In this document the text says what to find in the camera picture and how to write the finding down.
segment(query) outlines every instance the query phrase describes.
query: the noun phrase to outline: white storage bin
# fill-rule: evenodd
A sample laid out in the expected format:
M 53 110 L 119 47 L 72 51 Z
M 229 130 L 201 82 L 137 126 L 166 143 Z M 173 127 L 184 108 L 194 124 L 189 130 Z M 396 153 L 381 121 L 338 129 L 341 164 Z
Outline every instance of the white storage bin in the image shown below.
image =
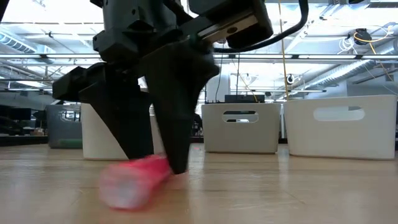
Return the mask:
M 83 157 L 92 160 L 127 160 L 127 156 L 111 131 L 89 104 L 81 104 L 81 125 L 83 128 Z M 150 116 L 154 152 L 163 152 L 162 139 L 156 118 Z
M 355 96 L 284 104 L 291 155 L 393 159 L 397 97 Z
M 253 112 L 231 114 L 233 112 L 230 111 Z M 275 153 L 277 151 L 280 104 L 208 104 L 201 107 L 201 114 L 206 152 Z

